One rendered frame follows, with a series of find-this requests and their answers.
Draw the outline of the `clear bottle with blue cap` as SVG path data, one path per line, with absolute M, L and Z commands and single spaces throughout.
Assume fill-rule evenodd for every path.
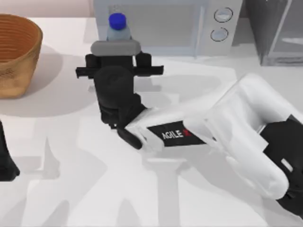
M 126 16 L 121 12 L 112 13 L 108 17 L 107 41 L 131 40 L 131 30 Z

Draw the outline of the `microwave glass door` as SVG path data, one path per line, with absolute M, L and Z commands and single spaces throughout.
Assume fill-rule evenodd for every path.
M 108 17 L 126 16 L 132 38 L 159 56 L 197 56 L 204 0 L 93 0 L 98 37 L 107 35 Z

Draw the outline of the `pale microwave oven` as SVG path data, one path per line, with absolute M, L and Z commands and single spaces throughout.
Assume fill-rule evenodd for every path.
M 130 40 L 153 55 L 230 51 L 243 0 L 92 0 L 99 40 Z

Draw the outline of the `brown woven basket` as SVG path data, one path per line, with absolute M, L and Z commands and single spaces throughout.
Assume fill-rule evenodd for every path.
M 0 99 L 15 99 L 26 93 L 42 40 L 43 31 L 32 20 L 0 13 Z

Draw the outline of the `round microwave knob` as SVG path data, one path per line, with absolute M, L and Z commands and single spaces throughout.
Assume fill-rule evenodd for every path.
M 219 23 L 228 22 L 233 16 L 233 11 L 228 8 L 217 9 L 214 13 L 214 19 Z
M 220 27 L 218 29 L 214 29 L 211 33 L 210 33 L 210 38 L 214 41 L 214 42 L 222 42 L 225 39 L 227 39 L 229 36 L 229 31 L 226 28 Z

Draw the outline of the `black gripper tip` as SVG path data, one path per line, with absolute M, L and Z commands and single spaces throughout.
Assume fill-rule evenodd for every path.
M 9 153 L 3 124 L 0 120 L 0 182 L 12 182 L 19 175 L 20 169 Z

